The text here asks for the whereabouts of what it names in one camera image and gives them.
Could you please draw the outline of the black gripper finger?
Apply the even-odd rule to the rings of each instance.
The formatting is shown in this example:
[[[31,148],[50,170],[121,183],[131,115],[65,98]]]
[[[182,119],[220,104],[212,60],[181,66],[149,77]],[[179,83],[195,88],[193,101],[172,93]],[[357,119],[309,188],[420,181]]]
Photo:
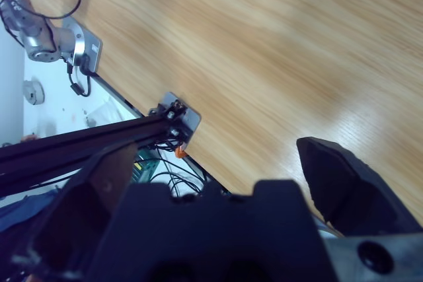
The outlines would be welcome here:
[[[296,141],[311,198],[344,236],[410,234],[422,226],[388,184],[353,152],[315,137]]]
[[[137,145],[119,143],[94,155],[36,224],[31,266],[38,274],[84,274],[132,179]]]

